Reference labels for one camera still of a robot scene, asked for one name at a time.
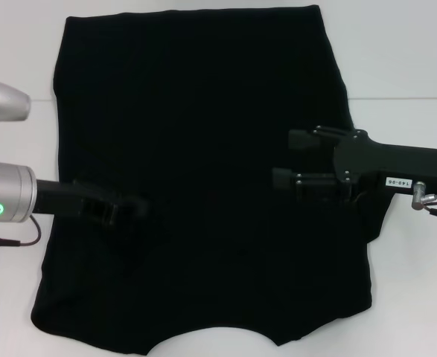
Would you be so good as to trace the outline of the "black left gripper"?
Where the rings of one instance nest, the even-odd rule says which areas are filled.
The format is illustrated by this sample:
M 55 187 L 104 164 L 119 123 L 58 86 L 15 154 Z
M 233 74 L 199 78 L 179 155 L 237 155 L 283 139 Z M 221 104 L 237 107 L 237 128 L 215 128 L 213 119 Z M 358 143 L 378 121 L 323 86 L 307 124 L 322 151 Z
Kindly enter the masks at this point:
M 97 190 L 80 184 L 37 181 L 34 213 L 86 219 L 110 228 L 135 228 L 147 220 L 151 203 L 141 196 L 122 197 L 112 206 Z

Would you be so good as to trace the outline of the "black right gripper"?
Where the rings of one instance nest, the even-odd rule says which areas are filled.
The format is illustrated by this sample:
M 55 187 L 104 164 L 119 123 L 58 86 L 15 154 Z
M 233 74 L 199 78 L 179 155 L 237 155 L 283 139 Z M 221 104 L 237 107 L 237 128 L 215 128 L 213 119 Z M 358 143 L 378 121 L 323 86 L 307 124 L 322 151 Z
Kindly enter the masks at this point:
M 437 149 L 381 144 L 364 130 L 329 126 L 288 132 L 289 149 L 326 147 L 334 147 L 334 174 L 273 168 L 273 188 L 298 202 L 348 202 L 379 190 L 411 195 L 419 182 L 437 195 Z

